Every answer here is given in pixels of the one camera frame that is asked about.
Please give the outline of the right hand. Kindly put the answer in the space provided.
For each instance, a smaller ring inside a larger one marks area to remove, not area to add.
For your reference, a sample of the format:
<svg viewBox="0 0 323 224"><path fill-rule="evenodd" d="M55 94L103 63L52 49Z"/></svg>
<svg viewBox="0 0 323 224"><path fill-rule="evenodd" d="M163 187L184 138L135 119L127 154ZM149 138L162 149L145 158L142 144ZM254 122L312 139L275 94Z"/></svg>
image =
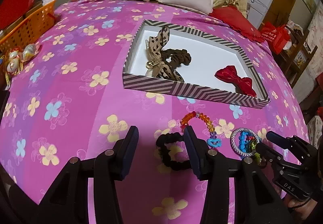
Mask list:
<svg viewBox="0 0 323 224"><path fill-rule="evenodd" d="M300 202L289 194L286 194L284 197L284 205L295 212L302 221L310 216L317 204L318 203L313 199L309 199L307 202Z"/></svg>

